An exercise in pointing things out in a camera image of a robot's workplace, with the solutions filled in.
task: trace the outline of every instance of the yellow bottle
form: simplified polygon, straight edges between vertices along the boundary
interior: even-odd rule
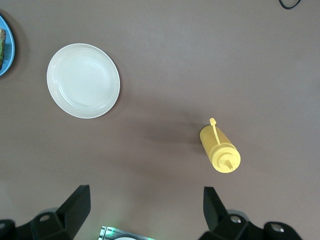
[[[240,165],[240,154],[216,123],[210,118],[210,125],[201,130],[200,139],[213,167],[221,173],[231,173]]]

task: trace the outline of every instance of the table surface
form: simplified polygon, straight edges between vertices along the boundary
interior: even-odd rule
[[[17,225],[90,185],[75,237],[102,225],[156,240],[207,230],[203,188],[263,227],[320,235],[320,1],[2,0],[16,44],[0,77],[0,218]],[[73,43],[114,61],[120,95],[105,115],[61,110],[52,56]],[[214,117],[241,164],[219,173],[200,130]]]

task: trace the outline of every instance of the blue plate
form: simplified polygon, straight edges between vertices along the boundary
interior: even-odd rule
[[[2,68],[0,69],[0,76],[4,74],[11,66],[15,57],[15,41],[12,32],[6,23],[6,21],[0,16],[0,28],[5,30],[5,46],[4,46],[4,58]]]

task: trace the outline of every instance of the black cable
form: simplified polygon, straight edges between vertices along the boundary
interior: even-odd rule
[[[295,6],[297,6],[297,5],[300,3],[300,1],[301,1],[301,0],[299,0],[299,1],[298,1],[295,5],[293,5],[293,6],[286,6],[282,0],[279,0],[281,6],[282,6],[284,9],[287,9],[287,10],[293,9]]]

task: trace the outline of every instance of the food item on blue plate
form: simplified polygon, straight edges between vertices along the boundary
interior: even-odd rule
[[[5,41],[6,41],[6,30],[0,28],[0,70],[5,56]]]

